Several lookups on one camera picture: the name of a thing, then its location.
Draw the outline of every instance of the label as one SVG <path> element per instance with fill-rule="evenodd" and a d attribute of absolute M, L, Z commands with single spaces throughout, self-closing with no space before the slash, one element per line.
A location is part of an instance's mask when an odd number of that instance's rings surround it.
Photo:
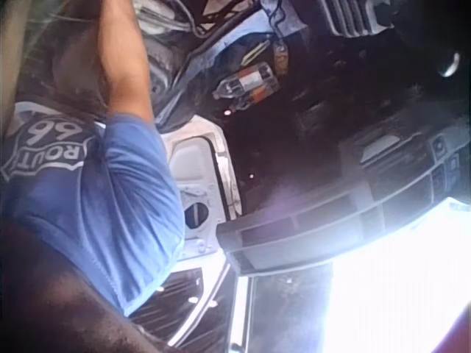
<path fill-rule="evenodd" d="M 63 116 L 23 125 L 10 158 L 0 168 L 1 175 L 9 182 L 14 176 L 33 177 L 46 168 L 74 171 L 83 167 L 88 143 L 95 136 L 89 136 L 82 125 Z"/>
<path fill-rule="evenodd" d="M 241 77 L 240 81 L 242 87 L 246 92 L 248 90 L 253 90 L 254 88 L 257 88 L 258 86 L 261 86 L 263 84 L 262 76 L 260 75 L 260 72 L 258 72 L 258 70 Z"/>
<path fill-rule="evenodd" d="M 289 66 L 288 47 L 283 42 L 276 42 L 273 49 L 275 52 L 275 72 L 278 76 L 285 76 L 288 74 Z"/>
<path fill-rule="evenodd" d="M 263 101 L 269 95 L 270 95 L 270 92 L 269 92 L 268 85 L 260 86 L 256 89 L 254 89 L 250 93 L 250 96 L 252 97 L 252 103 L 253 104 L 257 104 L 258 102 Z"/>

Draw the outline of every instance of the sunlight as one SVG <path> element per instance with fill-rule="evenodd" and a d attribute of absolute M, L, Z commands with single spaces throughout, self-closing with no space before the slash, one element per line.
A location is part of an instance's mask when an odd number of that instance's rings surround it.
<path fill-rule="evenodd" d="M 324 352 L 429 353 L 471 300 L 471 212 L 446 199 L 333 264 Z"/>

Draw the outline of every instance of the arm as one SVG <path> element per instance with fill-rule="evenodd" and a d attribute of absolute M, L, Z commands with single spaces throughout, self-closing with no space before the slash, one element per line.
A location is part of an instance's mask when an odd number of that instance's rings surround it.
<path fill-rule="evenodd" d="M 102 0 L 99 51 L 110 86 L 109 113 L 152 123 L 149 61 L 131 0 Z"/>
<path fill-rule="evenodd" d="M 50 246 L 2 224 L 3 352 L 158 353 Z"/>

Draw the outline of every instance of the windshield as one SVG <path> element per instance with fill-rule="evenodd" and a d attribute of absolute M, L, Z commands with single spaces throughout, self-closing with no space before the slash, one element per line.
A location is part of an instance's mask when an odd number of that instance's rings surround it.
<path fill-rule="evenodd" d="M 331 264 L 254 279 L 248 352 L 432 352 L 471 299 L 470 230 L 447 199 Z"/>

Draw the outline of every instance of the bottle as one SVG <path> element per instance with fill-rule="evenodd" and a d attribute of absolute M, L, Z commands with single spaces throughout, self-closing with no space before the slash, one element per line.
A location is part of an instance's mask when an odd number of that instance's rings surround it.
<path fill-rule="evenodd" d="M 223 79 L 213 92 L 214 99 L 238 98 L 254 88 L 276 81 L 267 63 L 258 63 Z"/>
<path fill-rule="evenodd" d="M 235 112 L 236 110 L 246 110 L 252 105 L 271 96 L 279 88 L 280 85 L 278 84 L 278 81 L 265 83 L 260 87 L 254 88 L 250 92 L 245 93 L 243 96 L 236 98 L 230 105 L 229 110 L 231 112 Z"/>

